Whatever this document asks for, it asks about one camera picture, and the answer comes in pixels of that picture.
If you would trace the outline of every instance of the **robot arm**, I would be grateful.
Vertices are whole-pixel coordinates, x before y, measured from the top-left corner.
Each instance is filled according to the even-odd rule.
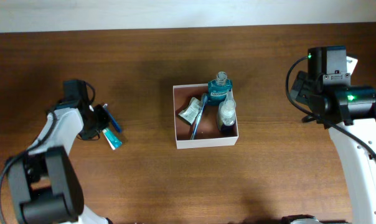
[[[376,153],[376,120],[354,120],[353,125],[338,124],[366,142]],[[376,163],[356,141],[334,128],[329,134],[344,171],[353,211],[353,223],[376,223]]]
[[[65,98],[47,115],[47,123],[28,150],[50,131],[49,137],[9,169],[7,178],[17,221],[111,223],[84,206],[82,188],[68,159],[76,136],[95,137],[108,126],[109,117],[100,105],[90,109],[93,99],[88,100],[85,82],[70,80],[63,85]],[[50,185],[35,188],[34,184],[43,179],[49,179]]]
[[[308,73],[300,71],[290,96],[308,105],[313,114],[357,136],[376,153],[376,92],[369,86],[351,86],[356,59],[344,46],[309,49]],[[316,120],[311,116],[303,122]],[[353,209],[353,223],[376,223],[376,158],[357,141],[323,123],[340,160]],[[305,223],[290,219],[285,223]]]

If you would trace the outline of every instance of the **toothpaste tube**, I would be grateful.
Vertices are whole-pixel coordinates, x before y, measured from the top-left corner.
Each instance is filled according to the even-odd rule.
[[[109,128],[102,130],[102,133],[105,135],[106,140],[108,140],[109,145],[113,150],[121,146],[121,141],[112,133],[111,130],[109,130]]]

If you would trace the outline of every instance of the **open box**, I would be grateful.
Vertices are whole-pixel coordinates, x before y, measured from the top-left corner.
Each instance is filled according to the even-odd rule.
[[[207,84],[173,86],[174,131],[178,149],[233,146],[238,140],[238,121],[236,120],[231,134],[227,136],[222,134],[217,128],[216,122],[219,106],[209,105],[205,106],[195,140],[190,140],[194,124],[190,126],[188,123],[184,122],[178,114],[188,107],[192,97],[196,97],[200,100],[202,94],[207,91]]]

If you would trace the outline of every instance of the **toothbrush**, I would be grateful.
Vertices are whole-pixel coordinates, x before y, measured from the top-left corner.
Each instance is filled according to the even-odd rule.
[[[108,111],[108,104],[105,103],[102,107],[105,109],[106,113],[108,113],[108,116],[111,119],[111,123],[112,123],[113,127],[115,128],[115,130],[118,133],[120,133],[121,132],[121,128],[120,128],[118,122],[113,118],[113,116],[111,115],[111,113]]]
[[[196,131],[198,130],[200,120],[202,119],[203,110],[205,110],[205,106],[208,100],[209,100],[209,96],[207,95],[207,93],[202,94],[202,99],[200,99],[200,102],[202,103],[202,108],[200,109],[198,117],[196,117],[194,131],[192,132],[192,135],[190,136],[191,140],[195,139]]]

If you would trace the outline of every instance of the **wood grain surface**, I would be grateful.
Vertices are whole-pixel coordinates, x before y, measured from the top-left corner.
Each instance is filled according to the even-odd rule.
[[[79,78],[124,130],[115,151],[101,138],[76,140],[70,153],[85,204],[114,223],[350,221],[328,132],[301,123],[284,94],[308,48],[337,44],[359,58],[352,84],[376,89],[376,23],[0,34],[0,171],[39,134],[62,81]],[[237,144],[177,150],[172,86],[219,71],[234,84]],[[15,223],[6,182],[2,200]]]

